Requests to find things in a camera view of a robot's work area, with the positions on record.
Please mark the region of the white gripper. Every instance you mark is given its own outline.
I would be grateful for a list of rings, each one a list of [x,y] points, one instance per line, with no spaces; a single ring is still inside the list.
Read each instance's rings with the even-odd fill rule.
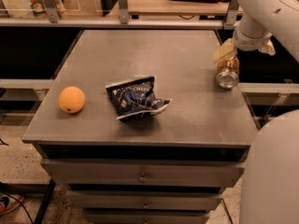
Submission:
[[[233,39],[228,38],[213,54],[215,63],[230,59],[237,54],[236,48],[243,51],[258,50],[261,53],[274,56],[274,45],[270,40],[272,34],[267,29],[244,14],[235,27]]]

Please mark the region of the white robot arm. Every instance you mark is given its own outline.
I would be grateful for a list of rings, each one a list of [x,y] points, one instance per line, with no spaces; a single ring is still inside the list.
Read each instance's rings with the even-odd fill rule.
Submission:
[[[274,52],[273,36],[299,60],[298,0],[237,0],[243,16],[233,39],[213,54],[227,63],[236,52]],[[268,121],[249,148],[239,224],[299,224],[299,110]]]

